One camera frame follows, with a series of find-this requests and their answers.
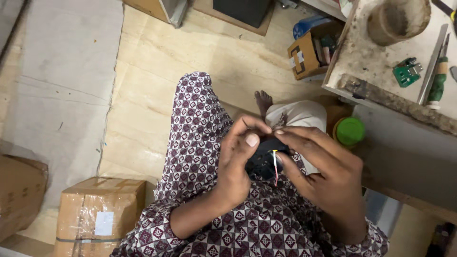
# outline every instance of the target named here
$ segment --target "bare foot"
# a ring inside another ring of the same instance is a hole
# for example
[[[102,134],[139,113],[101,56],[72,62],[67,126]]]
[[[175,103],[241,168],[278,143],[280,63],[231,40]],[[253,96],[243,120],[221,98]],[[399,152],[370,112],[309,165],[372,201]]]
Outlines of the bare foot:
[[[270,106],[273,105],[273,98],[263,90],[260,92],[256,91],[254,96],[257,105],[259,106],[260,116],[262,117],[263,121],[265,121],[266,111],[268,108],[270,108]]]

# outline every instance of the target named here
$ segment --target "green lid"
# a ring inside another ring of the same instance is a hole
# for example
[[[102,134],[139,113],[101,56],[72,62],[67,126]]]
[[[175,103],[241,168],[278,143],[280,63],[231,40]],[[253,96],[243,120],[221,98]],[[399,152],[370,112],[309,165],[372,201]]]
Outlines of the green lid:
[[[355,145],[365,136],[365,126],[354,117],[343,119],[336,127],[336,137],[343,145]]]

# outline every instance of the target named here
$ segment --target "white pants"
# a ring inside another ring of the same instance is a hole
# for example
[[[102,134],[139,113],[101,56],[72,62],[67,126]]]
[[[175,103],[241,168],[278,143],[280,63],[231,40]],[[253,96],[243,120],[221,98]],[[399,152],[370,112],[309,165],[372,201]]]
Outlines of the white pants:
[[[327,112],[322,105],[313,101],[272,105],[266,112],[265,120],[273,129],[277,126],[317,127],[324,133],[327,129]],[[293,158],[306,175],[319,172],[301,154],[296,153]]]

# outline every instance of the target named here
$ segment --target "purple and white patterned shirt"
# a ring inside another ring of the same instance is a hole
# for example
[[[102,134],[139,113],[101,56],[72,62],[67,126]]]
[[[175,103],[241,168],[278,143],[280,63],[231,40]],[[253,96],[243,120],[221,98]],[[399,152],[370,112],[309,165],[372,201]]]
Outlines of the purple and white patterned shirt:
[[[283,174],[277,187],[274,182],[252,182],[242,204],[193,236],[177,238],[170,213],[216,185],[220,142],[232,124],[207,73],[194,72],[180,79],[156,201],[143,210],[136,228],[111,257],[380,257],[387,252],[387,237],[368,220],[362,243],[333,240],[320,221],[321,211],[301,197]]]

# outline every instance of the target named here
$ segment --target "blue plastic container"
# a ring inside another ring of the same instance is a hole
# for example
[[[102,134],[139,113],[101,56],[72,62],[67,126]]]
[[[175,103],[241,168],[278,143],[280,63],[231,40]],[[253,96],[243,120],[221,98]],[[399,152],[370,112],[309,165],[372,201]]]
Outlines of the blue plastic container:
[[[293,26],[293,38],[297,40],[301,36],[303,36],[306,33],[306,31],[308,31],[310,28],[329,21],[332,20],[329,18],[322,17],[320,15],[315,15],[313,17],[302,19],[297,24],[295,24],[295,26]]]

